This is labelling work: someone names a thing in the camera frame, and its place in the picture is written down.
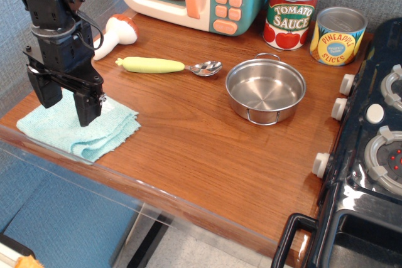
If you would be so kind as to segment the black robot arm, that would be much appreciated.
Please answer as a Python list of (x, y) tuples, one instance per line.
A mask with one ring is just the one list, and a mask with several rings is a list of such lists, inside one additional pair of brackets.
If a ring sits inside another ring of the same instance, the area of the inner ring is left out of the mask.
[(106, 99), (103, 78), (92, 66), (98, 49), (92, 29), (98, 25), (80, 10), (85, 0), (22, 0), (30, 13), (38, 46), (26, 46), (27, 72), (38, 100), (48, 109), (73, 93), (82, 127), (101, 115)]

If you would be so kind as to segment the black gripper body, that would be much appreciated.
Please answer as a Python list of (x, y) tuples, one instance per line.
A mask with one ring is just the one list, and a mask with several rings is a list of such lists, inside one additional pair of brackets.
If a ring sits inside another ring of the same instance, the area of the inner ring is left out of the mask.
[(103, 91), (103, 78), (92, 66), (95, 48), (90, 22), (72, 18), (54, 29), (32, 24), (31, 33), (38, 46), (27, 46), (24, 51), (28, 67), (50, 74), (61, 89), (73, 93)]

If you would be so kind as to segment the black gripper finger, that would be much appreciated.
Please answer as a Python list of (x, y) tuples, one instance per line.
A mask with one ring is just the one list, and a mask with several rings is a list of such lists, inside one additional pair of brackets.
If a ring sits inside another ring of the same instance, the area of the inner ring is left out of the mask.
[(38, 100), (44, 108), (50, 108), (62, 99), (62, 89), (48, 73), (28, 67), (28, 78)]
[(73, 99), (81, 127), (88, 126), (101, 115), (104, 100), (103, 91), (87, 94), (74, 92)]

